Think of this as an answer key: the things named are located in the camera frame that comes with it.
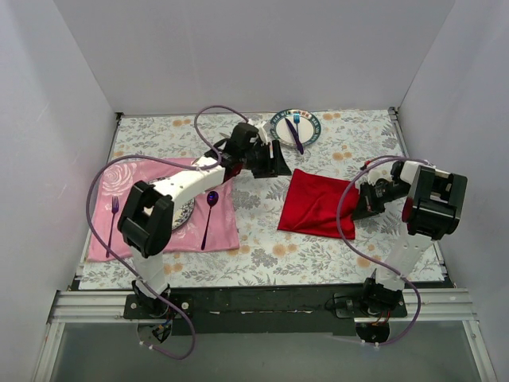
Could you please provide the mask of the red cloth napkin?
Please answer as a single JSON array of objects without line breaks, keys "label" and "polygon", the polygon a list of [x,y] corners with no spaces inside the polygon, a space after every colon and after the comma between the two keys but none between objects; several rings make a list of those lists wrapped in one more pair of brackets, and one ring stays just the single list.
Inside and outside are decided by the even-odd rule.
[{"label": "red cloth napkin", "polygon": [[356,237],[352,214],[359,201],[359,191],[346,190],[349,182],[331,177],[293,172],[286,194],[278,229],[313,236]]}]

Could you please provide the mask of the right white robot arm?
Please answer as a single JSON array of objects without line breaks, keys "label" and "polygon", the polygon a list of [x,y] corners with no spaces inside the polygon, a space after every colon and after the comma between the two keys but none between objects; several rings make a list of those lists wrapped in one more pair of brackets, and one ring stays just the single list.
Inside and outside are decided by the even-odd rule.
[{"label": "right white robot arm", "polygon": [[371,169],[359,186],[359,200],[353,220],[385,212],[385,204],[404,199],[398,239],[383,265],[366,279],[359,297],[361,310],[378,316],[396,309],[402,301],[404,278],[422,255],[453,234],[464,205],[468,179],[458,173],[437,169],[427,162],[397,159],[389,175]]}]

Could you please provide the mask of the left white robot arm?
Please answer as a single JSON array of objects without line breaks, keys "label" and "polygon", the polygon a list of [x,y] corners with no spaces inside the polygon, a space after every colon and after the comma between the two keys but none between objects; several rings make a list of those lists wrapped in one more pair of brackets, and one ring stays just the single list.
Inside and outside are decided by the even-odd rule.
[{"label": "left white robot arm", "polygon": [[138,304],[152,318],[169,308],[169,284],[162,252],[172,235],[173,213],[198,195],[251,171],[255,178],[289,176],[280,142],[270,141],[262,128],[238,123],[191,165],[152,184],[136,182],[119,217],[118,230],[133,255]]}]

